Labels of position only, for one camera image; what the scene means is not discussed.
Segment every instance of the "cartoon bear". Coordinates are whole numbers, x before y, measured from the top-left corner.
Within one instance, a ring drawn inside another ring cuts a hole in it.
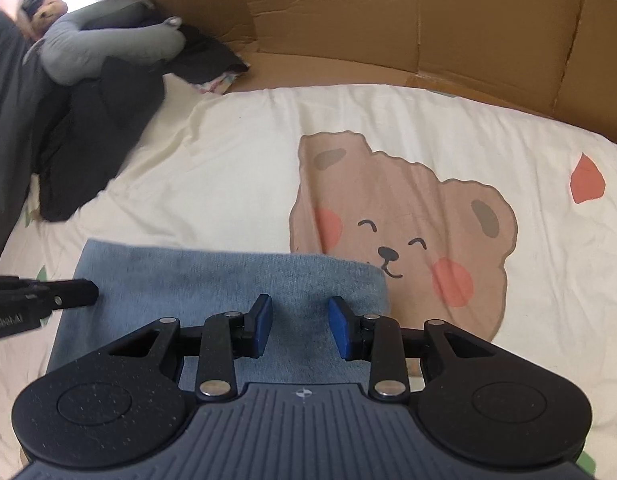
[[[372,152],[353,132],[303,136],[299,156],[291,252],[380,267],[403,327],[444,319],[493,338],[517,238],[513,210],[495,188],[440,182],[423,164]]]

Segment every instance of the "brown cardboard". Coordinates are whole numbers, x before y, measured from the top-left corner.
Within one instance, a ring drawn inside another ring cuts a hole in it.
[[[252,63],[234,91],[384,83],[617,142],[616,0],[155,0]]]
[[[554,116],[617,142],[616,0],[585,0]]]

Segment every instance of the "bear inner ear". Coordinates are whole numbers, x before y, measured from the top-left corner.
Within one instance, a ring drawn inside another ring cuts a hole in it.
[[[495,211],[481,200],[474,200],[471,202],[471,208],[479,224],[482,226],[482,232],[489,238],[497,238],[500,234],[500,222],[497,219]]]
[[[346,150],[343,148],[326,150],[325,152],[317,153],[317,155],[313,157],[313,165],[319,171],[324,171],[326,168],[330,168],[331,166],[345,158],[345,155]]]

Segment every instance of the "neck pillow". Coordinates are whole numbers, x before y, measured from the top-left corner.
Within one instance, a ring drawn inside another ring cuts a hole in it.
[[[139,65],[172,60],[186,43],[178,30],[181,19],[129,28],[142,22],[149,5],[104,0],[62,16],[38,42],[44,70],[56,83],[71,86],[98,77],[107,57]]]

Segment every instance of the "pink cheek circle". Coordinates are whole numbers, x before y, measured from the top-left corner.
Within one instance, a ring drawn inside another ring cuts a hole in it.
[[[342,237],[342,220],[336,213],[323,207],[315,208],[315,220],[322,242],[322,252],[326,254]]]
[[[465,306],[473,297],[473,279],[460,264],[440,258],[433,266],[433,290],[448,306]]]

